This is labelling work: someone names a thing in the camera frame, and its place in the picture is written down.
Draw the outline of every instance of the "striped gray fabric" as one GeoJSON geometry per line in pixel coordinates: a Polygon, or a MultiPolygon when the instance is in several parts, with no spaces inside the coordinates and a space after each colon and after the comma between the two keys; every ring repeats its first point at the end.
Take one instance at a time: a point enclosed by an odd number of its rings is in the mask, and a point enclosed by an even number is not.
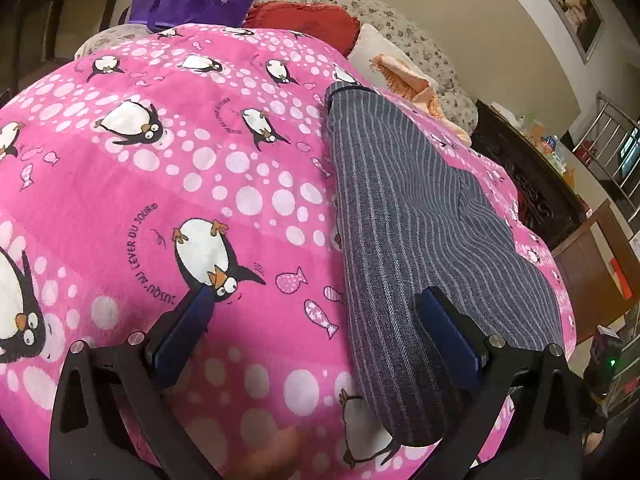
{"type": "Polygon", "coordinates": [[[416,294],[437,285],[485,334],[528,349],[562,344],[558,304],[476,178],[448,166],[393,103],[347,86],[328,89],[327,124],[358,387],[397,441],[426,446],[462,401],[416,294]]]}

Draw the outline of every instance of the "metal screw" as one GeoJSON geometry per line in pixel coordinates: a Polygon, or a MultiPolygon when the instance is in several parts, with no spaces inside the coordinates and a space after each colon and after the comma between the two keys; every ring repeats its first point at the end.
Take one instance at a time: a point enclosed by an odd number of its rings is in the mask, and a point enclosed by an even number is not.
{"type": "Polygon", "coordinates": [[[549,345],[549,351],[556,357],[560,357],[564,353],[562,352],[562,347],[556,343],[551,343],[549,345]]]}
{"type": "Polygon", "coordinates": [[[139,345],[144,340],[145,340],[144,332],[134,332],[133,334],[129,334],[129,338],[127,339],[127,342],[130,345],[135,346],[135,345],[139,345]]]}
{"type": "Polygon", "coordinates": [[[502,348],[507,342],[500,334],[493,334],[489,336],[489,344],[495,348],[502,348]]]}
{"type": "Polygon", "coordinates": [[[72,354],[79,354],[84,348],[84,341],[78,340],[71,343],[69,350],[71,350],[72,354]]]}

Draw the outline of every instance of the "blue gripper pad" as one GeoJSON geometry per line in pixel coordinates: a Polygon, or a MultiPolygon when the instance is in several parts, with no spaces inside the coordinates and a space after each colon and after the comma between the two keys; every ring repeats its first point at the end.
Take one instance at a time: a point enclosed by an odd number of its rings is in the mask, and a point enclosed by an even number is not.
{"type": "MultiPolygon", "coordinates": [[[[468,316],[459,314],[439,289],[425,288],[418,299],[417,310],[455,385],[474,396],[481,386],[483,358],[474,351],[458,325],[465,323],[469,327],[469,323],[475,323],[468,316]]],[[[474,335],[481,334],[477,326],[475,329],[474,335]]]]}
{"type": "Polygon", "coordinates": [[[215,296],[210,286],[203,286],[181,310],[174,325],[153,356],[156,373],[153,383],[159,388],[173,386],[191,356],[211,316],[215,296]]]}

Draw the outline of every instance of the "dark wooden furniture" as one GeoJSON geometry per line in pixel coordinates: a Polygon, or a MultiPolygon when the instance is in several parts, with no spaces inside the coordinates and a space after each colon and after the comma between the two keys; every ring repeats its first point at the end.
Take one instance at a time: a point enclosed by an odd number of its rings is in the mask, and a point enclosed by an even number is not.
{"type": "Polygon", "coordinates": [[[578,343],[590,338],[597,325],[608,326],[640,301],[640,261],[605,200],[591,217],[552,251],[574,309],[578,343]],[[604,235],[631,289],[625,299],[603,261],[591,229],[604,235]]]}
{"type": "Polygon", "coordinates": [[[557,247],[586,220],[582,201],[551,164],[500,114],[478,101],[472,148],[500,164],[524,198],[526,227],[549,249],[557,247]]]}
{"type": "MultiPolygon", "coordinates": [[[[104,30],[109,27],[115,4],[116,0],[107,0],[102,14],[102,21],[100,22],[100,30],[104,30]]],[[[10,43],[11,52],[7,53],[7,57],[12,60],[9,81],[11,96],[15,96],[20,91],[18,85],[20,78],[24,75],[20,74],[20,46],[22,43],[22,32],[25,18],[31,12],[47,5],[50,5],[50,11],[47,27],[44,30],[44,45],[40,66],[49,64],[52,69],[55,69],[57,66],[61,66],[69,61],[66,59],[56,60],[54,57],[56,36],[58,34],[58,26],[60,24],[60,15],[62,14],[64,0],[20,0],[16,6],[16,11],[8,18],[9,33],[12,35],[12,41],[10,43]]],[[[28,72],[32,72],[34,70],[37,70],[37,67],[29,67],[28,72]]]]}

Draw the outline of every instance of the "pink blanket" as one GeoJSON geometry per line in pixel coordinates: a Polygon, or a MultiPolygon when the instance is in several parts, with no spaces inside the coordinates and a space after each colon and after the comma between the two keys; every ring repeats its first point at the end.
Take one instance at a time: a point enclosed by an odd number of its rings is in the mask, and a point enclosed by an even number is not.
{"type": "MultiPolygon", "coordinates": [[[[48,471],[68,346],[122,342],[205,283],[220,302],[168,399],[214,466],[224,472],[299,424],[311,437],[297,478],[408,478],[433,446],[354,470],[344,460],[347,448],[373,457],[390,441],[365,406],[340,399],[356,392],[322,100],[333,81],[362,78],[334,49],[286,30],[174,32],[79,59],[0,110],[0,415],[48,471]]],[[[437,120],[408,116],[478,178],[517,252],[549,280],[570,355],[567,293],[548,249],[518,222],[504,170],[448,148],[460,142],[437,120]]]]}

